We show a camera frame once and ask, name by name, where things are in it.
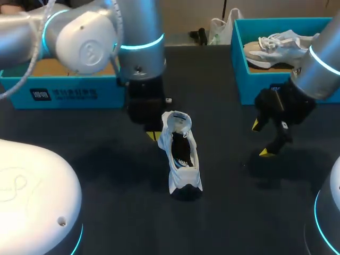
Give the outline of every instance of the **white and black sneaker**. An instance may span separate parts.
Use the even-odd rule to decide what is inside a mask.
[[[183,199],[197,197],[201,195],[203,188],[190,116],[181,112],[165,112],[162,121],[163,130],[158,146],[166,152],[169,159],[170,194]]]

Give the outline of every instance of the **cable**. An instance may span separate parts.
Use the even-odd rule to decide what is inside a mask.
[[[224,21],[225,17],[225,9],[227,8],[227,0],[224,0],[224,6],[223,6],[223,13],[222,13],[222,20]]]
[[[40,22],[39,25],[39,29],[37,32],[37,36],[36,36],[36,43],[35,46],[33,48],[33,55],[32,55],[32,59],[30,61],[30,64],[26,70],[26,73],[23,75],[23,77],[21,77],[20,81],[17,82],[16,85],[14,85],[13,87],[11,87],[8,91],[0,94],[0,100],[7,98],[11,95],[13,95],[14,93],[16,93],[27,81],[27,78],[29,76],[31,76],[34,68],[36,67],[36,64],[38,62],[38,58],[39,58],[39,53],[40,53],[40,49],[41,49],[41,39],[43,37],[43,33],[44,33],[44,28],[46,25],[47,20],[49,19],[51,13],[52,13],[52,8],[55,4],[56,0],[49,0],[47,5],[46,5],[46,9],[44,11],[44,15],[42,17],[42,20]],[[115,15],[115,19],[116,19],[116,24],[117,24],[117,36],[118,36],[118,40],[117,40],[117,45],[114,48],[113,52],[111,53],[111,57],[115,58],[118,55],[118,51],[121,48],[121,45],[123,43],[123,37],[124,37],[124,30],[123,30],[123,18],[122,18],[122,13],[121,10],[118,6],[118,3],[116,0],[111,0],[112,6],[116,12]]]
[[[122,18],[122,13],[121,10],[119,9],[119,6],[117,4],[117,0],[111,0],[112,5],[116,11],[116,24],[117,24],[117,44],[111,53],[111,59],[115,59],[116,56],[118,55],[119,50],[121,49],[121,46],[123,44],[123,38],[124,38],[124,28],[123,28],[123,18]]]

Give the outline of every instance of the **blue shoe box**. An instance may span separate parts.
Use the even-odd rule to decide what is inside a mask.
[[[5,90],[24,75],[28,64],[0,71]],[[30,76],[10,97],[15,109],[98,109],[122,108],[125,90],[114,75],[101,76]]]
[[[243,46],[257,41],[259,37],[268,37],[292,29],[298,35],[313,36],[322,32],[331,18],[278,18],[278,19],[243,19],[236,20],[232,42],[232,64],[239,88],[242,105],[253,105],[261,89],[269,88],[273,83],[283,83],[290,77],[290,72],[251,73]],[[340,90],[326,101],[319,103],[340,103]]]

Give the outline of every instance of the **white plastic bag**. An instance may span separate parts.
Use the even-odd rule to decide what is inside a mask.
[[[227,22],[220,19],[212,19],[210,23],[209,45],[230,44],[236,19],[244,19],[241,11],[237,8],[233,8],[230,11]]]

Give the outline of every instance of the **gray sneaker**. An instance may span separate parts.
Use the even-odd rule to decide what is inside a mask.
[[[246,60],[263,69],[278,63],[297,66],[313,41],[319,36],[299,36],[288,30],[244,45]]]

